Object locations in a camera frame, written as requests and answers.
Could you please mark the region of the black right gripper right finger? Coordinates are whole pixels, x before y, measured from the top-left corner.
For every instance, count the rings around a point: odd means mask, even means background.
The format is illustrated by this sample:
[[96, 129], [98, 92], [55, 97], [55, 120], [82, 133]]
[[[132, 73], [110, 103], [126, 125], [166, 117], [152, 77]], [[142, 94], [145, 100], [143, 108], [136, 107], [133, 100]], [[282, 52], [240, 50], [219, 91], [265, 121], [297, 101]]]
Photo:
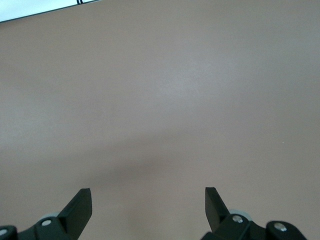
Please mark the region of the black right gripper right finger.
[[203, 240], [305, 240], [293, 224], [269, 221], [266, 227], [257, 225], [242, 213], [231, 213], [215, 187], [205, 188], [205, 214], [211, 231]]

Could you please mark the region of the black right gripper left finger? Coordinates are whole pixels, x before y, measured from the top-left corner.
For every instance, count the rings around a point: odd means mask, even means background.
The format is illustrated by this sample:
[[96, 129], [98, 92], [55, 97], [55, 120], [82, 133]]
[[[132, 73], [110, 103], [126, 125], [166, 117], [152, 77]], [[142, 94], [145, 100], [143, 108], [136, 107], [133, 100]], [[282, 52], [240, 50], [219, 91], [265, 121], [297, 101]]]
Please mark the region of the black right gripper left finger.
[[14, 225], [2, 225], [2, 240], [77, 240], [92, 216], [92, 194], [82, 188], [57, 214], [41, 218], [28, 229], [19, 232]]

